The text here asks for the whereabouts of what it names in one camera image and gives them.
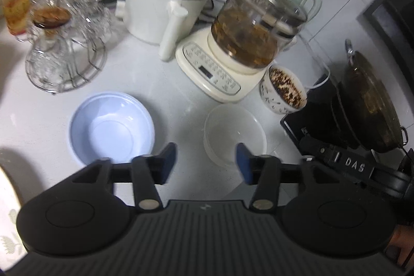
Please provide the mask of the person right hand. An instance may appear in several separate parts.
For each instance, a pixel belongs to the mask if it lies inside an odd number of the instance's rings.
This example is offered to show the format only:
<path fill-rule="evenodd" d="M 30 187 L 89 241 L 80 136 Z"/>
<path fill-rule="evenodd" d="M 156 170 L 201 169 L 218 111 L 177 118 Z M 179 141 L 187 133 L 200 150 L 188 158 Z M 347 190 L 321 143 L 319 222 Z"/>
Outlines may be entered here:
<path fill-rule="evenodd" d="M 413 255 L 410 253 L 413 252 L 413 226 L 397 226 L 388 246 L 400 249 L 398 265 L 403 265 L 406 260 L 406 265 L 412 263 Z"/>

